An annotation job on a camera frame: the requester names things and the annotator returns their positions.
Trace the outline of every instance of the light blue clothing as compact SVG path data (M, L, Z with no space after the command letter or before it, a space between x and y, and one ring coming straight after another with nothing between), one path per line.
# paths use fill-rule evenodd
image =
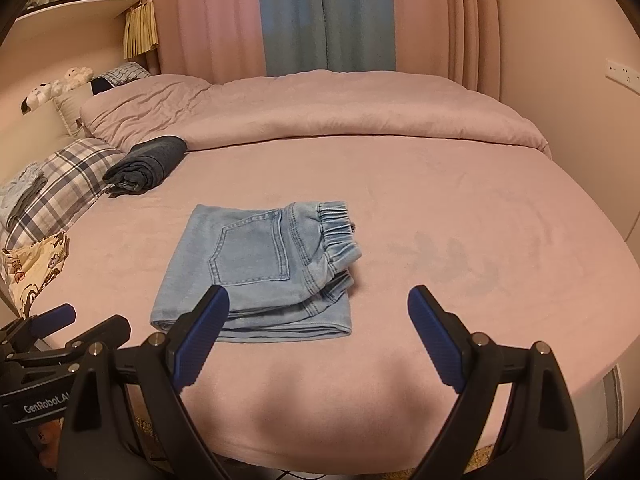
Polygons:
M245 211L198 205L151 313L168 330L211 284L229 294L219 340L273 342L349 335L347 270L360 257L344 202Z
M8 232L47 183L41 162L32 162L0 187L0 225Z

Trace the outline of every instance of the floor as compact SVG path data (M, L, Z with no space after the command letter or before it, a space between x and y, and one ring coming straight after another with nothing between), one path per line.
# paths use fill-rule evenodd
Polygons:
M223 467L232 480L373 480L381 478L377 475L348 476L348 475L318 475L315 473L302 473L297 471L285 472L280 469L267 469L254 465L237 462L236 460L221 459Z

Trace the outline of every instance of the stuffed toy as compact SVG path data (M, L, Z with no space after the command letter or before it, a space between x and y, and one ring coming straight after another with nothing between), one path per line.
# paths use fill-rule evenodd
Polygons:
M54 79L51 82L51 97L58 97L65 92L73 90L72 86L66 80Z
M42 83L31 90L27 98L22 101L22 113L35 110L50 99L88 83L93 77L94 71L88 67L78 68L75 66L70 68L62 79L54 79L51 83Z
M29 95L27 95L27 99L25 101L30 110L35 110L50 99L51 85L48 83L43 83L31 90L31 92L29 92Z
M71 86L71 90L88 83L92 78L94 78L94 71L85 66L82 68L72 67L65 74L65 82Z

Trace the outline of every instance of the electrical outlet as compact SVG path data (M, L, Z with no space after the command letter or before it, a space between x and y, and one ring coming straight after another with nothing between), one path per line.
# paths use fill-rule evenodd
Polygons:
M607 77L640 94L640 72L607 59Z

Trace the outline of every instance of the curtain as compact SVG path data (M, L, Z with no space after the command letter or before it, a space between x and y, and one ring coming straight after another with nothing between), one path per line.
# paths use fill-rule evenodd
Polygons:
M324 68L433 74L499 97L497 0L154 0L162 72L221 84Z

